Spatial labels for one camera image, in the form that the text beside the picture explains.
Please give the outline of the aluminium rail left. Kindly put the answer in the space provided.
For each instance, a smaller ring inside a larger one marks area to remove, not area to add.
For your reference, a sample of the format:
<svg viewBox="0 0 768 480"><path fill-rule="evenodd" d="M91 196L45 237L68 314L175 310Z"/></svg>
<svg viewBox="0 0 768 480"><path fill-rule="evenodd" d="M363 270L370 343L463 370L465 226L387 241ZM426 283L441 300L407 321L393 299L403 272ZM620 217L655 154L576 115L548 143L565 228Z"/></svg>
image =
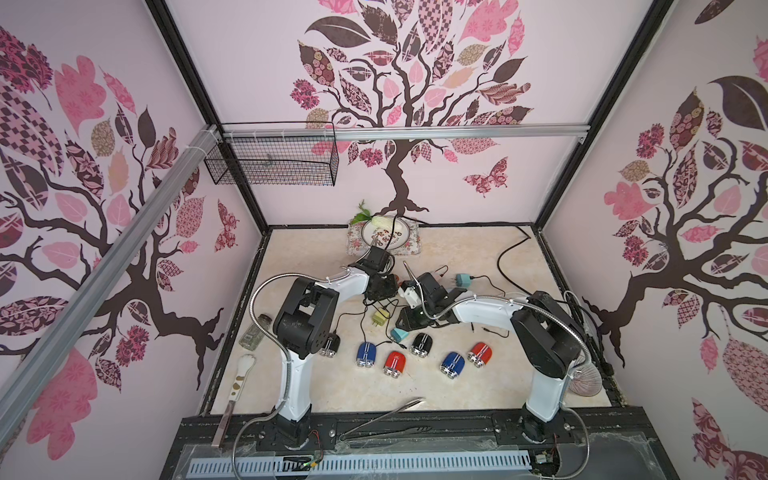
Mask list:
<svg viewBox="0 0 768 480"><path fill-rule="evenodd" d="M120 277L170 208L195 168L217 144L214 126L201 129L179 159L140 207L126 230L102 258L84 284L76 290L60 317L46 329L32 351L1 389L1 445L5 446L33 403L74 348Z"/></svg>

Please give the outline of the yellow USB charger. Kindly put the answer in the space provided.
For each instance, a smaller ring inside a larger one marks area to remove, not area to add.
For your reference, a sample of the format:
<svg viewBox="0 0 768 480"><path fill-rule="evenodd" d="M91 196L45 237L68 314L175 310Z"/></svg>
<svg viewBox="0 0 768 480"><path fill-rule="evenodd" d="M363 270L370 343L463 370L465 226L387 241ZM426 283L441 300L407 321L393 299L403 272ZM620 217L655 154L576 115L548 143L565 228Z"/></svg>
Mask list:
<svg viewBox="0 0 768 480"><path fill-rule="evenodd" d="M372 313L371 320L376 326L385 326L389 323L391 317L392 314L388 310L375 308L374 312Z"/></svg>

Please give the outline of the floral rectangular tray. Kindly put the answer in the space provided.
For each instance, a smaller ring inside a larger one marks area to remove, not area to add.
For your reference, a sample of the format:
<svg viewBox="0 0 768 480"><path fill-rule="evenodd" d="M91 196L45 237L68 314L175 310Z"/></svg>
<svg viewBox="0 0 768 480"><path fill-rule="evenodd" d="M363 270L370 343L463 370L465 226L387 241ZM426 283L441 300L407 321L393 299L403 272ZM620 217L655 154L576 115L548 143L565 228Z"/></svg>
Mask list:
<svg viewBox="0 0 768 480"><path fill-rule="evenodd" d="M387 248L395 256L421 253L422 245L418 224L398 217L368 220L350 225L347 230L347 254L361 256L370 247Z"/></svg>

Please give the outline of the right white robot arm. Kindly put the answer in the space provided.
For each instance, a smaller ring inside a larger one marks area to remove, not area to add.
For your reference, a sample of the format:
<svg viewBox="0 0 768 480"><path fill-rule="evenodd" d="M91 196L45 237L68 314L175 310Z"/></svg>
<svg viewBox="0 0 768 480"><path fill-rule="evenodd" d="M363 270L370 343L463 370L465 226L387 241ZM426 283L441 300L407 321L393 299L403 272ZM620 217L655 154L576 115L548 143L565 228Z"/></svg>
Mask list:
<svg viewBox="0 0 768 480"><path fill-rule="evenodd" d="M536 291L522 299L446 290L430 273L402 282L398 294L416 319L412 330L471 323L514 334L534 369L526 413L541 424L555 419L574 371L591 361L586 334L551 295Z"/></svg>

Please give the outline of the aluminium rail back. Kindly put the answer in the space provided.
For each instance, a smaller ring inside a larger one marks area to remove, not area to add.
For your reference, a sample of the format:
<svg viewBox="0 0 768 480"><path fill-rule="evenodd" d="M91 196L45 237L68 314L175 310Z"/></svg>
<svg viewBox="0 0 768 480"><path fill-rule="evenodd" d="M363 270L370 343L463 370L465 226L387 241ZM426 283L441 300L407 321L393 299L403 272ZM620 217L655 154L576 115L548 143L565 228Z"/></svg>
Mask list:
<svg viewBox="0 0 768 480"><path fill-rule="evenodd" d="M469 138L535 138L535 137L585 137L590 130L587 124L519 124L519 125L469 125L438 127L368 127L339 129L330 128L259 128L225 130L225 139L278 139L309 138L318 141L378 141L415 139L469 139Z"/></svg>

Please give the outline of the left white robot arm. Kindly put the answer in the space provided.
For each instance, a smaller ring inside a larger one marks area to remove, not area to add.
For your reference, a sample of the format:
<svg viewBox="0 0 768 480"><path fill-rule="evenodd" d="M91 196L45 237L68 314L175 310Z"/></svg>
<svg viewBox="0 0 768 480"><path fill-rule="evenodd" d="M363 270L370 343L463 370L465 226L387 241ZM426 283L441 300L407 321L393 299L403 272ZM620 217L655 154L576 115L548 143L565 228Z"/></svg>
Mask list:
<svg viewBox="0 0 768 480"><path fill-rule="evenodd" d="M336 277L296 275L273 322L273 335L285 352L282 418L297 422L310 411L312 356L325 345L339 304L368 296L394 268L394 256L372 247Z"/></svg>

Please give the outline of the black electric shaver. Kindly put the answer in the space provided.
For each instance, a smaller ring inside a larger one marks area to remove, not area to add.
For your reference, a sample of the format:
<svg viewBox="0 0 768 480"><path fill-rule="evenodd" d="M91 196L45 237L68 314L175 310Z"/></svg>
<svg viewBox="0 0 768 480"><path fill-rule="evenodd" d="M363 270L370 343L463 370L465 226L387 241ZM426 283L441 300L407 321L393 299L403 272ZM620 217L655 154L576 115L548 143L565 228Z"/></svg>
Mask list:
<svg viewBox="0 0 768 480"><path fill-rule="evenodd" d="M418 333L413 339L409 351L419 358L426 358L431 352L433 338L427 333Z"/></svg>
<svg viewBox="0 0 768 480"><path fill-rule="evenodd" d="M330 333L319 353L327 358L333 358L338 353L341 339L336 333Z"/></svg>

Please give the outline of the aluminium rail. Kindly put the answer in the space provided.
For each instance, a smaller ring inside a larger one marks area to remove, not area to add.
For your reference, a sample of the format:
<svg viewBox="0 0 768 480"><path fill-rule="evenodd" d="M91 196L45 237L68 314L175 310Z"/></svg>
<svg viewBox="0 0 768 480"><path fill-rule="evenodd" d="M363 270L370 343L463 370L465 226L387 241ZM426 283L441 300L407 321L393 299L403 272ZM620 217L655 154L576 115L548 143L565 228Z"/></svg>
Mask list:
<svg viewBox="0 0 768 480"><path fill-rule="evenodd" d="M225 130L225 139L278 139L309 138L318 141L378 141L415 139L469 139L469 138L535 138L535 137L585 137L590 130L587 124L519 124L519 125L469 125L438 127L368 127L339 129L330 128L259 128Z"/></svg>
<svg viewBox="0 0 768 480"><path fill-rule="evenodd" d="M84 284L76 290L60 317L46 329L32 351L1 389L1 445L5 446L33 403L74 348L120 277L170 208L195 168L217 144L214 126L201 129L179 159L140 207L126 230L102 258Z"/></svg>

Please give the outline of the teal USB charger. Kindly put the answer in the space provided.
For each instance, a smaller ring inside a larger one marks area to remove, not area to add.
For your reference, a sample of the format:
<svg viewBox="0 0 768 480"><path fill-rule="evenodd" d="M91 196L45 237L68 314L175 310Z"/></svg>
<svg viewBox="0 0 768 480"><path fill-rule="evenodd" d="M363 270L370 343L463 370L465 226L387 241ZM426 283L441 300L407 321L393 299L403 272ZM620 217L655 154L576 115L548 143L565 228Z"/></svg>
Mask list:
<svg viewBox="0 0 768 480"><path fill-rule="evenodd" d="M472 284L473 277L470 274L459 273L455 275L455 284L459 288L468 289Z"/></svg>
<svg viewBox="0 0 768 480"><path fill-rule="evenodd" d="M408 331L402 330L400 328L393 328L390 331L390 336L396 343L402 343L408 337L408 335Z"/></svg>

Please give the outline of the blue electric shaver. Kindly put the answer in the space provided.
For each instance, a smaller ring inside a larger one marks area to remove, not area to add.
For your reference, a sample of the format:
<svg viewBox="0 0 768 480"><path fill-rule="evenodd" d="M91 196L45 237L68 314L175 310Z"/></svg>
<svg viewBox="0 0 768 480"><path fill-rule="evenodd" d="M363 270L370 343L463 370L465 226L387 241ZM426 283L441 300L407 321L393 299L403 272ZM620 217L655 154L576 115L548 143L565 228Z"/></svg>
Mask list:
<svg viewBox="0 0 768 480"><path fill-rule="evenodd" d="M361 368L372 368L376 363L377 347L371 342L363 342L359 345L355 363Z"/></svg>
<svg viewBox="0 0 768 480"><path fill-rule="evenodd" d="M449 379L455 379L463 371L466 364L465 358L458 352L451 351L442 360L439 370Z"/></svg>

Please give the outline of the white plate with red print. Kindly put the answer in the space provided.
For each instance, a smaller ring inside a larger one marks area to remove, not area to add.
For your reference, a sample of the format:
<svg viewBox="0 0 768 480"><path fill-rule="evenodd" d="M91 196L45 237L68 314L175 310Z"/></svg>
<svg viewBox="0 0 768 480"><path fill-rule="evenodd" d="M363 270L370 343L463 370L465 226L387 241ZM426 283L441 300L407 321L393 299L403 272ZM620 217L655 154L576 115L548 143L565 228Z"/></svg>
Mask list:
<svg viewBox="0 0 768 480"><path fill-rule="evenodd" d="M365 244L386 250L394 250L406 245L411 237L410 226L401 218L393 219L393 229L375 229L370 221L361 227L361 237Z"/></svg>

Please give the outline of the metal tongs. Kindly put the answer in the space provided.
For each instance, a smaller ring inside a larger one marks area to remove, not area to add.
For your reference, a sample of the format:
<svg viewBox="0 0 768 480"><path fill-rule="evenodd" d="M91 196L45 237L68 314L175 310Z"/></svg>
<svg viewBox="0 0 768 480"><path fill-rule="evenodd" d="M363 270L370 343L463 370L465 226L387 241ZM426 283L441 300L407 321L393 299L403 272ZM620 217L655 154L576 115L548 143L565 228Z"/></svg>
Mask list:
<svg viewBox="0 0 768 480"><path fill-rule="evenodd" d="M377 417L375 417L375 418L373 418L371 420L368 420L368 421L366 421L366 422L364 422L364 423L362 423L362 424L360 424L360 425L358 425L358 426L356 426L356 427L354 427L354 428L344 432L343 434L340 434L338 436L338 439L339 440L345 440L346 438L348 438L353 433L356 433L356 432L358 432L358 431L360 431L360 430L362 430L362 429L364 429L364 428L366 428L366 427L368 427L370 425L376 424L376 423L378 423L380 421L389 419L390 417L393 417L393 416L395 416L395 415L397 415L397 414L399 414L401 412L404 412L406 410L409 410L411 408L419 406L424 401L425 401L424 397L418 397L418 398L414 398L412 400L409 400L406 403L402 404L401 406L399 406L399 407L397 407L397 408L395 408L395 409L393 409L391 411L388 411L388 412L386 412L384 414L381 414L381 415L379 415L379 416L377 416Z"/></svg>

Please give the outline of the red electric shaver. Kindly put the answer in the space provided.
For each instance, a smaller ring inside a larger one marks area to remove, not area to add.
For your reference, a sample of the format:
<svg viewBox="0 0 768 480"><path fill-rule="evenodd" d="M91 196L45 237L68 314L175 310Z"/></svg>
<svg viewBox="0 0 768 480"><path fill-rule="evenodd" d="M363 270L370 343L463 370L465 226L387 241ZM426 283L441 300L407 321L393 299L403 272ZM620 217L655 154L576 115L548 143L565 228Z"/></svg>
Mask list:
<svg viewBox="0 0 768 480"><path fill-rule="evenodd" d="M486 366L492 355L492 348L485 342L477 342L467 354L470 362L477 368Z"/></svg>
<svg viewBox="0 0 768 480"><path fill-rule="evenodd" d="M392 351L386 358L383 372L392 378L399 378L405 369L405 355L398 351Z"/></svg>

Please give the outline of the green leaf sprig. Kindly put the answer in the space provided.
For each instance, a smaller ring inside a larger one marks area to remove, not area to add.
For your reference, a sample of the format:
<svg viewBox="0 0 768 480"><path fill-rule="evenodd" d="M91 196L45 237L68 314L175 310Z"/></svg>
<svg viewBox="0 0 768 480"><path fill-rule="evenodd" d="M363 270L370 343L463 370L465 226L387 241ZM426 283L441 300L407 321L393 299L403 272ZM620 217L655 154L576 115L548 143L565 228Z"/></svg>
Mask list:
<svg viewBox="0 0 768 480"><path fill-rule="evenodd" d="M373 213L366 207L365 201L362 200L357 205L358 211L354 217L349 221L349 225L356 225L359 223L365 223L371 221L374 217Z"/></svg>

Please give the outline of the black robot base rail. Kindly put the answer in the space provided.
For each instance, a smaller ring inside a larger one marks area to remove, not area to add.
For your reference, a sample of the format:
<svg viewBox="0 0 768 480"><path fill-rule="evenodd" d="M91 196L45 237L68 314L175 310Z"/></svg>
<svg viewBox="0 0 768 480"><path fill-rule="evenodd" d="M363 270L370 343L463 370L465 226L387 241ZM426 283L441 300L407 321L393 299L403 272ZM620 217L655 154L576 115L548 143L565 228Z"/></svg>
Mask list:
<svg viewBox="0 0 768 480"><path fill-rule="evenodd" d="M256 415L233 417L220 448L211 446L216 416L184 419L161 470L164 479L243 479L237 460L253 456L304 457L415 452L526 451L529 471L433 474L306 475L255 479L674 479L677 471L639 407L571 408L557 416L539 443L523 434L517 409L425 411L412 408L345 440L338 436L384 412L313 413L297 427Z"/></svg>

